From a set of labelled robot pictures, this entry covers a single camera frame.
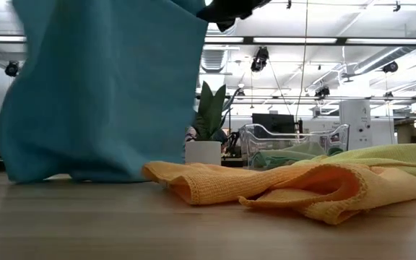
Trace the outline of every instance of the blue towel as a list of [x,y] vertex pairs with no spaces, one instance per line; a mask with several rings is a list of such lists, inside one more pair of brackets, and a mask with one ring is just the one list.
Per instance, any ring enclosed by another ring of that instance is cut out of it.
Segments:
[[17,0],[28,58],[0,114],[9,179],[138,182],[181,161],[204,0]]

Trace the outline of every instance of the table surface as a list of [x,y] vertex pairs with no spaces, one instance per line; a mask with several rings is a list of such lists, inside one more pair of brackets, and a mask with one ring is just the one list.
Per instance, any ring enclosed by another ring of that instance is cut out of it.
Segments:
[[155,183],[15,186],[0,174],[0,259],[416,259],[416,201],[333,227],[239,204],[190,207]]

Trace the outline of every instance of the transparent container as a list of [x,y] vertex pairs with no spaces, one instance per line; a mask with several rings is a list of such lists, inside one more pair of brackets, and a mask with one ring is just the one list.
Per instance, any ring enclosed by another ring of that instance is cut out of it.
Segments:
[[248,124],[240,129],[243,167],[269,170],[319,155],[334,155],[347,151],[348,139],[348,125],[310,134],[273,134],[260,124]]

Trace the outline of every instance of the computer monitor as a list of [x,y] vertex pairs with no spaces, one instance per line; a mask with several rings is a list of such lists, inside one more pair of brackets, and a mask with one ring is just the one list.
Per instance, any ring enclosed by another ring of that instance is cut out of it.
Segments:
[[[253,124],[260,124],[274,134],[295,134],[295,118],[292,115],[258,114],[252,115]],[[261,129],[255,129],[255,135],[266,138],[267,133]]]

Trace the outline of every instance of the yellow microfiber cloth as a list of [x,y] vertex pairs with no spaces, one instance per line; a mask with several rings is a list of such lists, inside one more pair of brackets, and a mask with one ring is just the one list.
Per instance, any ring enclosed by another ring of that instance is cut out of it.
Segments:
[[416,199],[416,177],[397,168],[307,162],[255,172],[216,165],[151,162],[145,177],[187,203],[239,200],[252,208],[294,209],[330,225],[358,212]]
[[297,162],[303,165],[315,163],[357,163],[367,166],[398,168],[416,176],[416,144],[393,144],[369,147],[327,157],[319,156],[312,160]]

